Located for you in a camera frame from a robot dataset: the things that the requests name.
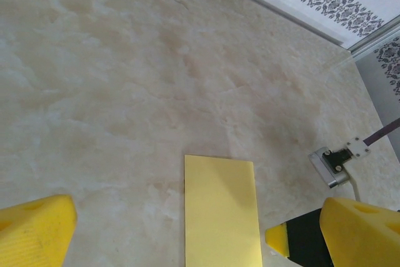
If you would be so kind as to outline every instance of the yellow paper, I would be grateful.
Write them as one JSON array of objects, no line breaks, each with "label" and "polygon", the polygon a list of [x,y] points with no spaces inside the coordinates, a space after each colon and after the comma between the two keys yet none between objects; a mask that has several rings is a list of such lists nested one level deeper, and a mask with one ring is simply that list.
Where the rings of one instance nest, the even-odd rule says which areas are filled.
[{"label": "yellow paper", "polygon": [[252,162],[185,156],[186,267],[261,267]]}]

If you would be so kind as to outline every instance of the beige marble tile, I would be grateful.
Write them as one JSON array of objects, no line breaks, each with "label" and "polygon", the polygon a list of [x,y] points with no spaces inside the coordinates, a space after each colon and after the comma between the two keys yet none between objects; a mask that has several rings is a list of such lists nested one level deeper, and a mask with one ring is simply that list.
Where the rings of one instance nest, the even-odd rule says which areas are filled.
[{"label": "beige marble tile", "polygon": [[[307,157],[381,126],[345,50],[249,0],[0,10],[0,206],[71,194],[65,266],[184,266],[187,153],[254,161],[261,231],[353,196]],[[353,164],[363,198],[399,209],[399,162],[387,139],[372,150]]]}]

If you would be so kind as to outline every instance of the metal bracket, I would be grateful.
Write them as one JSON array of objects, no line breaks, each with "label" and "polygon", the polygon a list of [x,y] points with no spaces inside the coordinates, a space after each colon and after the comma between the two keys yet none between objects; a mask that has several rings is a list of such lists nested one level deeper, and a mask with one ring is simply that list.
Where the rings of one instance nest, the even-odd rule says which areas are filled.
[{"label": "metal bracket", "polygon": [[322,147],[314,153],[311,153],[308,158],[314,165],[315,169],[322,177],[324,182],[333,188],[339,184],[343,184],[350,179],[350,175],[344,169],[343,162],[337,166],[331,167],[329,161],[326,159],[327,156],[332,154],[332,151],[328,147]]},{"label": "metal bracket", "polygon": [[362,159],[371,153],[371,150],[359,137],[355,137],[346,143],[346,147],[356,159]]}]

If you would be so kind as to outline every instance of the black cable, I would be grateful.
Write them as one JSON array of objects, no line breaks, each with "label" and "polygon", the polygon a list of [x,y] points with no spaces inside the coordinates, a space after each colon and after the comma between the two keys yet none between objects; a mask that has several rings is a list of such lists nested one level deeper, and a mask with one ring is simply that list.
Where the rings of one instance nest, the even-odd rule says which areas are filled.
[{"label": "black cable", "polygon": [[400,128],[400,118],[397,120],[394,120],[392,123],[389,123],[388,125],[384,126],[381,128],[379,131],[376,133],[373,133],[370,135],[368,138],[364,140],[364,143],[369,146],[373,143],[375,143],[377,140],[385,137],[387,134],[391,133],[395,129]]}]

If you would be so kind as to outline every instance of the yellow foam block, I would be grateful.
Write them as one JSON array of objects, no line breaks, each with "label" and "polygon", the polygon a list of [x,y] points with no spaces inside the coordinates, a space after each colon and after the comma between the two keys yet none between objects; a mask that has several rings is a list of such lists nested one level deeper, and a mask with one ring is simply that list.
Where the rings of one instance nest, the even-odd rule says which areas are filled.
[{"label": "yellow foam block", "polygon": [[186,267],[261,267],[252,162],[185,156]]},{"label": "yellow foam block", "polygon": [[1,267],[60,267],[76,225],[68,195],[0,210]]},{"label": "yellow foam block", "polygon": [[400,266],[400,213],[328,198],[319,224],[335,267]]}]

